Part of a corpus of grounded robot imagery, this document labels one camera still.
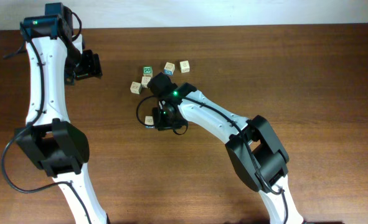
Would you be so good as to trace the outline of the wooden block blue side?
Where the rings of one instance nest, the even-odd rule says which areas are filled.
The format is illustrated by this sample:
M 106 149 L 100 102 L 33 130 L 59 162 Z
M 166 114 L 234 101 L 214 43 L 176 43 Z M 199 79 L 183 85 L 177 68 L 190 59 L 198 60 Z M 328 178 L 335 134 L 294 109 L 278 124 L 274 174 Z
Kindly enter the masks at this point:
M 144 123 L 147 128 L 154 128 L 154 120 L 152 116 L 146 116 Z

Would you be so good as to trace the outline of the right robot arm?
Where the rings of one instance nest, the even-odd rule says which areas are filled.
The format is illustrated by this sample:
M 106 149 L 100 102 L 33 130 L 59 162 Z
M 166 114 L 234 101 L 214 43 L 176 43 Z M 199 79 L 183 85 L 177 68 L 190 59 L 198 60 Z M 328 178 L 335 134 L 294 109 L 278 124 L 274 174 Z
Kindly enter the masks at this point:
M 153 108 L 159 131 L 188 128 L 195 123 L 221 140 L 239 179 L 260 194 L 270 223 L 304 223 L 288 185 L 289 155 L 271 124 L 262 116 L 250 119 L 213 103 L 195 86 L 177 86 L 159 73 L 147 84 L 158 105 Z

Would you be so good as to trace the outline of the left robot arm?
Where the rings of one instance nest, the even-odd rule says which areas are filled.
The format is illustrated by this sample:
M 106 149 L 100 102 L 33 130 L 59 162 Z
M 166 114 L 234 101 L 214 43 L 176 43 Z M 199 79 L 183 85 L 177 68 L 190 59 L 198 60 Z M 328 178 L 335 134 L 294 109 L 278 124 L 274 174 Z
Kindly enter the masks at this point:
M 26 125 L 16 129 L 13 140 L 60 187 L 76 223 L 109 223 L 88 173 L 88 139 L 70 123 L 65 102 L 66 85 L 102 76 L 98 54 L 74 32 L 77 17 L 55 2 L 45 5 L 43 16 L 20 24 L 24 45 L 18 52 L 29 56 L 31 93 Z

